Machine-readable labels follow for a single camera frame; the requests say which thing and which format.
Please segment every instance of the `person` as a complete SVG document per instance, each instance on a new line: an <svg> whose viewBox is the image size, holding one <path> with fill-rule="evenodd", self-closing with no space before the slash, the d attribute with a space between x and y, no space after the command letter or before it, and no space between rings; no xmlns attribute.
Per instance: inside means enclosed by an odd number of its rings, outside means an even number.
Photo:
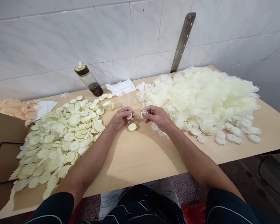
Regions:
<svg viewBox="0 0 280 224"><path fill-rule="evenodd" d="M164 109L147 106L142 110L148 111L143 113L145 123L154 122L169 136L189 173L208 194L206 224L260 223L226 174L184 135ZM127 116L131 113L133 117L127 120ZM134 118L132 108L118 110L100 137L81 156L53 194L42 202L25 224L68 223L85 191L101 170L115 135L126 124L133 122ZM99 220L84 223L185 224L186 221L175 192L163 179L101 194Z"/></svg>

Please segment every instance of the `pile of petals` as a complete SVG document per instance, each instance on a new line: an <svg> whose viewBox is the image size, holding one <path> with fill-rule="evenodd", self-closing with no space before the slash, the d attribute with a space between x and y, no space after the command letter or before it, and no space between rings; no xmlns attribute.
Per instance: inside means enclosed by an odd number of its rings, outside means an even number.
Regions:
<svg viewBox="0 0 280 224"><path fill-rule="evenodd" d="M173 76L160 75L137 89L143 107L164 108L179 129L189 131L200 143L211 135L219 145L226 140L241 144L243 134L253 143L260 142L261 130L253 127L252 115L260 107L255 93L259 88L252 82L207 67L190 67ZM166 136L155 124L152 129Z"/></svg>
<svg viewBox="0 0 280 224"><path fill-rule="evenodd" d="M25 120L25 126L28 126L37 117L37 111L40 109L38 102L39 100L30 102L16 99L3 100L0 101L0 113Z"/></svg>
<svg viewBox="0 0 280 224"><path fill-rule="evenodd" d="M110 94L103 94L101 100L107 97L110 99ZM47 183L43 199L50 196L59 179L66 176L105 129L100 120L105 110L99 108L99 102L78 96L35 122L17 155L19 166L9 179L18 179L14 182L15 191Z"/></svg>

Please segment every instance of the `dark liquid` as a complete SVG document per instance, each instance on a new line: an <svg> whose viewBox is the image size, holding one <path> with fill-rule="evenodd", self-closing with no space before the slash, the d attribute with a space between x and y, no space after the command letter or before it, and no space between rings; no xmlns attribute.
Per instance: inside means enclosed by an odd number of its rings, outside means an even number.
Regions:
<svg viewBox="0 0 280 224"><path fill-rule="evenodd" d="M97 82L93 82L92 84L88 85L88 89L95 96L101 96L104 93L102 87Z"/></svg>

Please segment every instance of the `wooden table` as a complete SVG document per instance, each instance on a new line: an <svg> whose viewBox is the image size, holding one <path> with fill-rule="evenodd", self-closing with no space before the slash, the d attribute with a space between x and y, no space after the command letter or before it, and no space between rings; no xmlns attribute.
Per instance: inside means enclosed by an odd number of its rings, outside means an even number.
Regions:
<svg viewBox="0 0 280 224"><path fill-rule="evenodd" d="M141 82L151 83L156 77L135 80L133 83L135 86ZM103 89L105 93L109 93L105 87ZM137 114L142 107L136 93L137 91L131 92L130 97L131 107ZM53 109L55 110L79 95L89 100L95 99L89 90L83 90L70 93L66 99L58 95L41 100L58 101ZM105 101L99 103L101 108ZM122 107L118 97L113 97L111 101L116 109L106 111L101 116L105 125ZM280 113L260 99L258 104L261 109L254 112L254 126L262 130L259 144L253 144L243 137L243 145L227 142L226 145L219 146L214 142L213 136L208 137L207 144L200 144L195 137L185 134L217 164L280 149ZM129 132L125 127L117 134L101 171L84 197L187 172L178 151L169 139L161 138L157 132L152 131L151 124L145 124L144 120L135 119L135 123L135 132ZM20 192L12 191L10 201L0 212L0 219L35 210L42 202L45 188L46 185L43 184L34 189L26 187Z"/></svg>

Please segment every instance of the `metal bracket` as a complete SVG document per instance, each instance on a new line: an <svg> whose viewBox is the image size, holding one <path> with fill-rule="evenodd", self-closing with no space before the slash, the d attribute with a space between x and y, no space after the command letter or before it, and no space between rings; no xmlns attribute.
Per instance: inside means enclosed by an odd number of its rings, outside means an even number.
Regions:
<svg viewBox="0 0 280 224"><path fill-rule="evenodd" d="M181 57L183 56L184 49L188 42L195 18L196 18L196 13L189 12L184 19L184 26L183 26L183 29L180 34L180 40L178 41L178 44L177 44L177 48L176 48L176 52L174 55L174 59L172 62L172 67L171 67L170 72L176 72L178 69L178 66L180 65L180 60L181 60Z"/></svg>

